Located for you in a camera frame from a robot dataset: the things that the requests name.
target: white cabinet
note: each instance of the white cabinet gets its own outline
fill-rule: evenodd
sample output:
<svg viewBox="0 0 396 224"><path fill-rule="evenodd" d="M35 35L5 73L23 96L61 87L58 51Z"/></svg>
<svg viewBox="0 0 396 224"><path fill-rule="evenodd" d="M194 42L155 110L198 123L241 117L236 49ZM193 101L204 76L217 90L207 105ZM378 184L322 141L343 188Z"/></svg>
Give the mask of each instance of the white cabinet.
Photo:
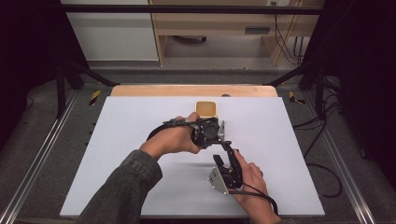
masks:
<svg viewBox="0 0 396 224"><path fill-rule="evenodd" d="M147 0L62 0L63 4L147 5ZM67 13L88 61L158 61L149 13Z"/></svg>

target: sleeve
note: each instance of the sleeve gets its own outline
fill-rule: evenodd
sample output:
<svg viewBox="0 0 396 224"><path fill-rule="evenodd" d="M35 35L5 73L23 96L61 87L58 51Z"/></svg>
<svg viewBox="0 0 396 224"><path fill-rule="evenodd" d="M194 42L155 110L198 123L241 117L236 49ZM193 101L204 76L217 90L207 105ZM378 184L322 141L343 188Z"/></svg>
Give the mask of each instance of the sleeve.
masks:
<svg viewBox="0 0 396 224"><path fill-rule="evenodd" d="M77 223L138 223L149 191L162 177L158 162L134 150L93 195Z"/></svg>

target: aluminum rail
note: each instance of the aluminum rail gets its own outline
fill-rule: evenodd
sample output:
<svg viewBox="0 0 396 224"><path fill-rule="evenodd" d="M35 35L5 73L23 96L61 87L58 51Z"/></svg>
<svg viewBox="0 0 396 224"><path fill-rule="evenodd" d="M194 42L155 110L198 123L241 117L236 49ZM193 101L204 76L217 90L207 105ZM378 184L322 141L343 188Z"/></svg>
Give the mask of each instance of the aluminum rail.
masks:
<svg viewBox="0 0 396 224"><path fill-rule="evenodd" d="M62 8L65 12L86 13L209 13L209 14L276 14L322 15L338 12L322 7L246 7L246 6L182 6L182 5L39 5L42 9Z"/></svg>
<svg viewBox="0 0 396 224"><path fill-rule="evenodd" d="M1 214L0 224L13 223L14 220L17 218L17 215L20 212L24 201L26 200L30 190L32 189L33 184L35 183L35 180L37 179L41 168L44 165L44 162L50 154L52 147L55 144L55 141L58 138L58 135L61 132L62 127L64 126L64 123L66 122L70 114L70 111L73 108L77 96L78 91L71 90L64 113L59 119L56 119L54 124L52 125L52 128L49 131L46 140L44 141L37 155L35 156L35 160L33 161L20 186L15 192L14 197L9 202L6 210Z"/></svg>
<svg viewBox="0 0 396 224"><path fill-rule="evenodd" d="M309 93L304 92L304 98L311 109L312 115L316 115L316 110L313 107L314 99ZM339 175L341 182L343 183L344 190L355 210L356 216L358 217L361 224L375 224L375 219L370 211L369 206L359 190L358 184L347 168L346 162L343 160L340 152L338 151L337 145L334 143L329 130L325 127L323 132L323 142L327 146L332 164Z"/></svg>

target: wooden strip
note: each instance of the wooden strip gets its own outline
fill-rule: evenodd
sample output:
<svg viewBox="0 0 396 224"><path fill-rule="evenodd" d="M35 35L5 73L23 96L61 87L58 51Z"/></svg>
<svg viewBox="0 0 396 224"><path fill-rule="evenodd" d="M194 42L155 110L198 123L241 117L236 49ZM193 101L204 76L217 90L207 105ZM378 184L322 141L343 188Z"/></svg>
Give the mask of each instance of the wooden strip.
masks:
<svg viewBox="0 0 396 224"><path fill-rule="evenodd" d="M111 96L244 96L277 97L272 86L242 85L120 85Z"/></svg>

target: white tabletop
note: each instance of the white tabletop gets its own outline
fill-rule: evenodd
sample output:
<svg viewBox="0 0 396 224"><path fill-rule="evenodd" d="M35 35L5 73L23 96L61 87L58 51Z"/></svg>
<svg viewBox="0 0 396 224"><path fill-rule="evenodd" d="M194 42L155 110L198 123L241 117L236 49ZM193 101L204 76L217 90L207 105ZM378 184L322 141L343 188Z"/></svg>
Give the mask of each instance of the white tabletop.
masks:
<svg viewBox="0 0 396 224"><path fill-rule="evenodd" d="M226 140L261 167L281 216L324 216L281 98L115 96L106 99L61 216L78 217L111 172L153 129L176 116L188 116L195 102L204 100L218 104ZM197 155L162 156L163 179L149 192L142 217L246 217L232 195L213 190L207 181L214 154L228 163L221 146Z"/></svg>

